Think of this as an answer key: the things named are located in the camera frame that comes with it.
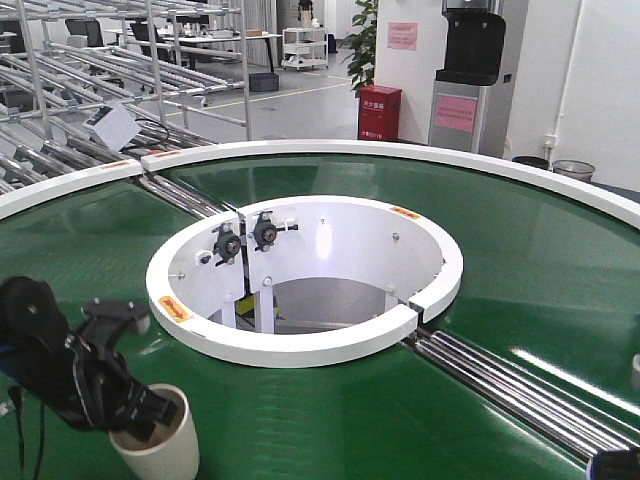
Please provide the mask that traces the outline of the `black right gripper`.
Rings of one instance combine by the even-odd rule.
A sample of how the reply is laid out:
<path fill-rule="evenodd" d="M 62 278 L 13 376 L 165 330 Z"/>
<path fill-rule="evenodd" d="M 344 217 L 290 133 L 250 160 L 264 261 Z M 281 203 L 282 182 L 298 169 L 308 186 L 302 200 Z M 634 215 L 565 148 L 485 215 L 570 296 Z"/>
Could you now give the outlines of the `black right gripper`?
<path fill-rule="evenodd" d="M 596 453 L 586 467 L 588 480 L 639 480 L 639 449 Z"/>

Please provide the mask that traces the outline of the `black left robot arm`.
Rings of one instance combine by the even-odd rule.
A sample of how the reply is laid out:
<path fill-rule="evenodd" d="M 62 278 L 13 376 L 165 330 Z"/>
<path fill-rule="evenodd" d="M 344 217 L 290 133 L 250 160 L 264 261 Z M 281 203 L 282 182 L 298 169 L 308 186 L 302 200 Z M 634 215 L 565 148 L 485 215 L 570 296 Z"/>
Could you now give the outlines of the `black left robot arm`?
<path fill-rule="evenodd" d="M 95 298 L 71 328 L 48 283 L 26 276 L 1 284 L 1 370 L 81 431 L 126 431 L 150 439 L 177 404 L 153 392 L 115 350 L 127 331 L 149 329 L 145 303 Z"/>

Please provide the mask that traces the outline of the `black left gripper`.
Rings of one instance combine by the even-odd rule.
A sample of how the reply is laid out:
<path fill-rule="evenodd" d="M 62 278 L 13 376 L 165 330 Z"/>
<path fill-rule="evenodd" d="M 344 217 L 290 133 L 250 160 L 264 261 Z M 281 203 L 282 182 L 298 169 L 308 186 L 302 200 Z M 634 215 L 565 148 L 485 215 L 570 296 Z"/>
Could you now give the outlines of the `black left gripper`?
<path fill-rule="evenodd" d="M 117 443 L 148 443 L 178 412 L 171 385 L 145 387 L 114 350 L 125 327 L 98 335 L 69 329 L 39 338 L 39 398 L 71 427 L 111 431 Z"/>

